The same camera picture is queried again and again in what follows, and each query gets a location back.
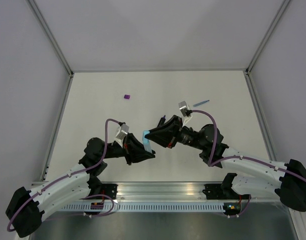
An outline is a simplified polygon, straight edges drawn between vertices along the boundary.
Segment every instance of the white bracket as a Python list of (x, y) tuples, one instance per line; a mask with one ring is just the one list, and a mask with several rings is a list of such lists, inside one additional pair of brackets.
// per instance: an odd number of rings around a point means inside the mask
[(123, 140), (129, 133), (129, 126), (125, 123), (116, 129), (114, 140), (123, 148)]

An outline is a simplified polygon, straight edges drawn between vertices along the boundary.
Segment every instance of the purple cable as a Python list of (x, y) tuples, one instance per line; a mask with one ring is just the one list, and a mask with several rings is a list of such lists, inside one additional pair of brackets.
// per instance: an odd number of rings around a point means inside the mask
[[(96, 195), (87, 196), (87, 197), (84, 197), (84, 198), (81, 198), (81, 199), (90, 199), (90, 198), (93, 198), (93, 197), (105, 197), (105, 198), (109, 199), (112, 202), (112, 207), (107, 212), (105, 212), (105, 213), (94, 214), (94, 215), (93, 214), (89, 214), (89, 215), (92, 215), (92, 218), (93, 217), (104, 217), (104, 216), (109, 215), (113, 211), (115, 203), (114, 203), (113, 199), (110, 196), (108, 196), (108, 195), (96, 194)], [(84, 213), (73, 213), (73, 214), (70, 214), (70, 215), (65, 215), (63, 217), (48, 218), (45, 221), (65, 219), (66, 217), (73, 217), (73, 216), (84, 216)]]
[[(218, 164), (218, 163), (220, 163), (220, 162), (222, 162), (222, 161), (224, 161), (224, 160), (228, 160), (228, 159), (240, 159), (240, 156), (228, 156), (228, 157), (224, 157), (224, 158), (222, 158), (222, 159), (219, 159), (219, 160), (213, 162), (213, 163), (211, 164), (211, 167), (213, 167), (214, 165), (216, 165), (216, 164)], [(265, 162), (265, 161), (261, 161), (261, 160), (258, 160), (258, 159), (252, 158), (252, 157), (248, 157), (248, 156), (243, 156), (242, 159), (246, 159), (246, 160), (249, 160), (249, 161), (258, 163), (258, 164), (265, 165), (265, 166), (267, 166), (267, 167), (269, 167), (269, 168), (271, 168), (271, 169), (275, 169), (275, 167), (276, 167), (276, 166), (274, 166), (274, 165), (272, 165), (272, 164), (269, 164), (269, 163), (267, 163), (267, 162)], [(300, 180), (302, 180), (303, 182), (306, 183), (306, 179), (305, 179), (304, 177), (302, 177), (302, 176), (300, 176), (300, 175), (298, 175), (298, 174), (296, 174), (296, 173), (294, 173), (294, 172), (292, 172), (292, 171), (285, 170), (285, 169), (283, 169), (283, 168), (278, 168), (277, 170), (278, 170), (278, 171), (281, 171), (281, 172), (284, 172), (284, 173), (287, 173), (287, 174), (290, 174), (290, 175), (292, 175), (292, 176), (294, 176), (294, 177), (296, 177), (296, 178), (298, 178), (298, 179), (300, 179)]]
[[(214, 140), (213, 140), (213, 145), (212, 145), (212, 149), (211, 149), (211, 153), (210, 153), (210, 156), (209, 156), (209, 159), (208, 159), (208, 162), (207, 162), (207, 165), (209, 167), (213, 167), (215, 166), (216, 164), (224, 161), (224, 160), (228, 160), (228, 159), (239, 159), (240, 156), (228, 156), (228, 157), (224, 157), (222, 159), (219, 159), (213, 163), (212, 162), (212, 159), (213, 159), (213, 155), (214, 155), (214, 152), (215, 152), (215, 148), (216, 148), (216, 142), (217, 142), (217, 137), (218, 137), (218, 128), (217, 128), (217, 124), (215, 122), (215, 119), (207, 112), (205, 111), (201, 111), (201, 110), (192, 110), (193, 113), (200, 113), (200, 114), (204, 114), (206, 116), (208, 116), (211, 121), (213, 122), (213, 125), (214, 125)], [(252, 157), (248, 157), (248, 156), (243, 156), (243, 159), (246, 159), (246, 160), (249, 160), (249, 161), (253, 161), (255, 163), (258, 163), (258, 164), (262, 164), (262, 165), (265, 165), (269, 168), (272, 168), (272, 169), (275, 169), (276, 166), (272, 165), (272, 164), (269, 164), (265, 161), (261, 161), (261, 160), (258, 160), (258, 159), (255, 159), (255, 158), (252, 158)], [(285, 169), (282, 169), (282, 168), (278, 168), (278, 171), (281, 171), (281, 172), (284, 172), (284, 173), (287, 173), (287, 174), (290, 174), (300, 180), (302, 180), (303, 182), (306, 183), (306, 179), (292, 171), (289, 171), (289, 170), (285, 170)]]
[[(108, 123), (109, 123), (109, 122), (114, 122), (114, 123), (117, 123), (117, 124), (120, 123), (119, 121), (116, 121), (116, 120), (114, 120), (114, 119), (112, 119), (112, 118), (109, 118), (109, 119), (107, 119), (107, 120), (105, 121), (105, 141), (104, 141), (103, 155), (102, 155), (101, 159), (98, 161), (97, 164), (94, 164), (93, 166), (90, 166), (90, 167), (88, 167), (88, 168), (85, 168), (85, 169), (81, 169), (81, 170), (72, 172), (72, 173), (71, 173), (71, 176), (72, 176), (72, 175), (75, 175), (75, 174), (82, 173), (82, 172), (86, 172), (86, 171), (91, 170), (91, 169), (93, 169), (93, 168), (96, 168), (98, 165), (100, 165), (100, 164), (102, 163), (102, 161), (103, 161), (105, 155), (107, 154), (107, 148), (108, 148)], [(63, 179), (66, 179), (66, 178), (68, 178), (68, 177), (69, 177), (69, 175), (65, 175), (65, 176), (62, 176), (62, 177), (60, 177), (60, 178), (54, 180), (53, 182), (49, 183), (47, 186), (45, 186), (44, 188), (42, 188), (42, 189), (41, 189), (41, 192), (44, 192), (44, 191), (45, 191), (46, 189), (48, 189), (49, 187), (53, 186), (54, 184), (58, 183), (59, 181), (61, 181), (61, 180), (63, 180)], [(38, 196), (38, 195), (39, 195), (38, 192), (35, 193), (35, 194), (34, 194), (33, 196), (31, 196), (28, 200), (26, 200), (26, 201), (22, 204), (22, 206), (20, 206), (20, 207), (18, 208), (18, 210), (14, 213), (14, 215), (11, 217), (9, 223), (7, 224), (6, 230), (7, 230), (8, 232), (14, 232), (14, 231), (15, 231), (15, 228), (11, 229), (11, 225), (12, 225), (14, 219), (18, 216), (18, 214), (20, 213), (20, 211), (22, 211), (22, 209), (23, 209), (32, 199), (34, 199), (34, 198), (35, 198), (36, 196)]]
[[(232, 219), (232, 218), (237, 218), (237, 215), (238, 216), (241, 216), (243, 213), (245, 213), (245, 211), (247, 210), (247, 208), (249, 207), (250, 205), (250, 201), (251, 201), (251, 195), (248, 196), (248, 200), (247, 200), (247, 203), (245, 205), (245, 208), (239, 213), (239, 214), (236, 214), (236, 215), (230, 215), (229, 218)], [(226, 217), (228, 218), (227, 215), (225, 215), (224, 213), (215, 213), (216, 215), (219, 215), (219, 216), (222, 216), (222, 217)]]
[(213, 145), (212, 145), (211, 153), (210, 153), (209, 159), (207, 161), (207, 165), (209, 167), (211, 167), (211, 162), (212, 162), (212, 159), (213, 159), (213, 156), (214, 156), (214, 152), (215, 152), (215, 148), (216, 148), (217, 140), (218, 140), (218, 127), (217, 127), (217, 123), (215, 122), (215, 119), (209, 113), (207, 113), (206, 111), (192, 110), (192, 113), (204, 114), (204, 115), (208, 116), (211, 119), (212, 123), (213, 123), (213, 126), (214, 126), (214, 139), (213, 139)]

